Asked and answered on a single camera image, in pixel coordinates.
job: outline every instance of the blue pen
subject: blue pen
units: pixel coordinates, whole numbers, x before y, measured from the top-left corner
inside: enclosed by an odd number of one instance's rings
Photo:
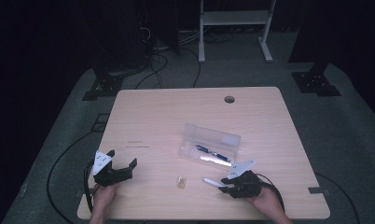
[[[196,148],[200,151],[203,151],[205,153],[210,153],[210,154],[213,154],[214,156],[218,157],[220,160],[222,161],[228,161],[228,162],[231,162],[231,160],[225,156],[222,156],[214,151],[211,151],[210,149],[206,148],[206,147],[202,147],[200,145],[196,145]]]

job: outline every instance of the hand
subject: hand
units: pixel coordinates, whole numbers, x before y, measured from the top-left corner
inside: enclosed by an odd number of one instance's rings
[[[119,183],[107,187],[95,185],[94,206],[90,218],[90,224],[105,223],[110,204],[118,191]]]
[[[289,217],[284,213],[277,196],[271,189],[263,187],[259,195],[247,198],[246,200],[250,202],[257,211],[270,218],[273,222],[277,224],[292,223]]]

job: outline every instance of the floor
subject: floor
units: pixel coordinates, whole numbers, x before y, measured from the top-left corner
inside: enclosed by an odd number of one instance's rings
[[[121,88],[206,88],[275,86],[280,89],[298,130],[320,186],[326,192],[331,215],[326,220],[295,223],[375,223],[375,115],[340,69],[330,65],[325,76],[341,96],[319,97],[301,93],[291,76],[308,71],[311,63],[288,63],[297,33],[270,32],[273,57],[266,63],[257,42],[259,33],[220,35],[228,41],[206,44],[206,62],[196,58],[197,42],[189,42],[180,55],[165,51],[153,56],[158,75],[147,68],[124,78]],[[115,97],[82,101],[95,81],[92,70],[82,74],[54,123],[21,192],[4,223],[88,223],[76,216],[83,193],[83,170],[102,139],[92,132],[100,114],[109,114]],[[49,195],[58,214],[50,203]],[[109,221],[144,223],[144,221]],[[150,221],[146,223],[196,223]],[[212,221],[211,223],[252,223]]]

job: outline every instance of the black stand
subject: black stand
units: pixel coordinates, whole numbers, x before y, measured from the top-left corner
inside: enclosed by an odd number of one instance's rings
[[[328,62],[315,62],[309,72],[292,73],[301,93],[316,93],[318,96],[340,96],[335,86],[324,76]]]

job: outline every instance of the wooden table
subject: wooden table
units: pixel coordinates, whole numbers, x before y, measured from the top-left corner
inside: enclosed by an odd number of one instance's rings
[[[225,102],[231,96],[235,102]],[[99,150],[116,151],[113,168],[137,158],[133,178],[121,183],[109,218],[128,220],[265,219],[249,203],[203,182],[229,170],[178,155],[185,123],[237,134],[237,161],[256,160],[254,173],[281,191],[292,219],[325,219],[330,212],[279,90],[274,87],[120,91]],[[184,188],[178,177],[187,178]],[[85,198],[77,210],[90,218]]]

